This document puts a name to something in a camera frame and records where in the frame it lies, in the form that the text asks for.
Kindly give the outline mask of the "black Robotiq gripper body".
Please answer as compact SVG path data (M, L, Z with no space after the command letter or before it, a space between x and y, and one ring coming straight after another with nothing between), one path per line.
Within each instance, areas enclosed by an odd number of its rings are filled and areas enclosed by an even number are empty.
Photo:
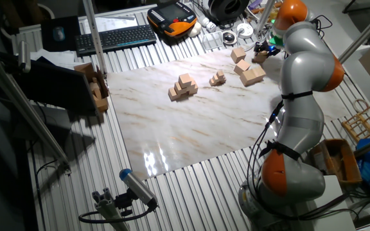
M265 51L269 51L269 55L277 55L280 52L280 49L278 49L276 46L270 46L267 42L257 42L255 43L255 48L258 48L258 53Z

